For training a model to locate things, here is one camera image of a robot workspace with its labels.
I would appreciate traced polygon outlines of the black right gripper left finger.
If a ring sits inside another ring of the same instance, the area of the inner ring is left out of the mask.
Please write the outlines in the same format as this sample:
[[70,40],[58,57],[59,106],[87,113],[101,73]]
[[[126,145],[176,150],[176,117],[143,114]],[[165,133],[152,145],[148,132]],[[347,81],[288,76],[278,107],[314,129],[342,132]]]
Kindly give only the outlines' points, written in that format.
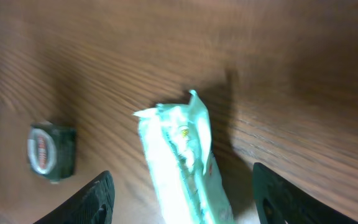
[[115,190],[106,170],[35,224],[111,224]]

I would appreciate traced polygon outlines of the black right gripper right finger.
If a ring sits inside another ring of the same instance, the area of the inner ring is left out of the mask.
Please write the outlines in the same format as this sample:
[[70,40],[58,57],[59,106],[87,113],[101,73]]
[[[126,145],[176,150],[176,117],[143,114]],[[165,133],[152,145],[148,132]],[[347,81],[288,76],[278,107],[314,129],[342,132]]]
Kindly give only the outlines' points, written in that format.
[[356,221],[316,200],[260,162],[252,187],[261,224],[325,224]]

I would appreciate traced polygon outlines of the dark green round-label box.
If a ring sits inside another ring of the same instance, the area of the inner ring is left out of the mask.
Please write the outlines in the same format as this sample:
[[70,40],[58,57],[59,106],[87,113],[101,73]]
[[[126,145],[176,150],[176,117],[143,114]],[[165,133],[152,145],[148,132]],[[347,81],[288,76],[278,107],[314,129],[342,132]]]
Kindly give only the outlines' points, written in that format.
[[31,124],[27,158],[31,170],[50,182],[71,177],[75,173],[76,129],[50,122]]

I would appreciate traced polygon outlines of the teal wrapper packet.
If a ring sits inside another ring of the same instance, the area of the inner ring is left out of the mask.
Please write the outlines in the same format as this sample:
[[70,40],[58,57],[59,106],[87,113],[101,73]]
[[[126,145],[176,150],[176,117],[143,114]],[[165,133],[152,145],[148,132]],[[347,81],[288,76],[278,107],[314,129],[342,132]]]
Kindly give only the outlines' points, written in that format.
[[136,111],[139,136],[166,223],[234,223],[211,149],[209,112],[195,90],[187,104]]

